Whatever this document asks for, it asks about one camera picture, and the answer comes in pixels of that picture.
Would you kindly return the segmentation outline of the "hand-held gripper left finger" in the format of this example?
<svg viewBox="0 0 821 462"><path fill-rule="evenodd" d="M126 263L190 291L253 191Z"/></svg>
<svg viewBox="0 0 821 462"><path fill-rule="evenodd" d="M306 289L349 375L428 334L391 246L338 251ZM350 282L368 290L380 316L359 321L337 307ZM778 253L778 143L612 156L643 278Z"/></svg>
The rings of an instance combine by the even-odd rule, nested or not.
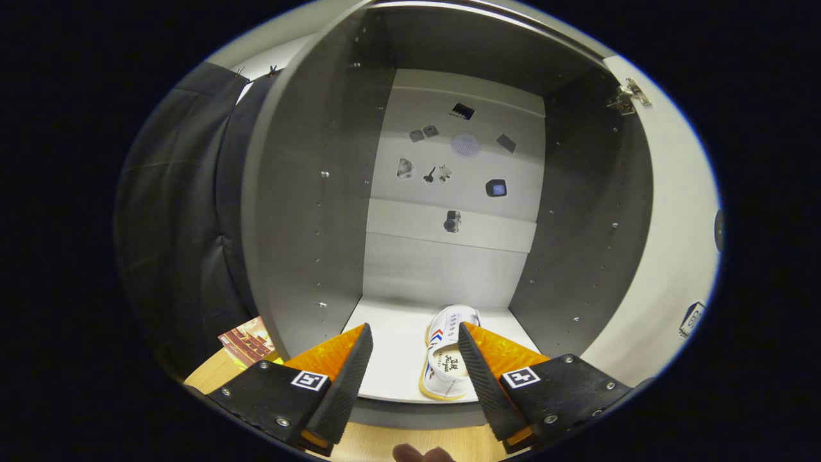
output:
<svg viewBox="0 0 821 462"><path fill-rule="evenodd" d="M282 364L263 359L205 395L210 406L297 450L340 443L373 351L368 323Z"/></svg>

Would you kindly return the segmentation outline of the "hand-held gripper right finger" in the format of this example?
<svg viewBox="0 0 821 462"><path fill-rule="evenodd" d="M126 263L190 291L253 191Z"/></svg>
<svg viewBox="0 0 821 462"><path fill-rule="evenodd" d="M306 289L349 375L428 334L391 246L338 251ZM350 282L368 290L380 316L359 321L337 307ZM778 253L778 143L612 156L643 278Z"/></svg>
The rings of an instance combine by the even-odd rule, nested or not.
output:
<svg viewBox="0 0 821 462"><path fill-rule="evenodd" d="M459 325L458 346L487 424L505 450L554 447L636 392L577 355L549 359L472 323Z"/></svg>

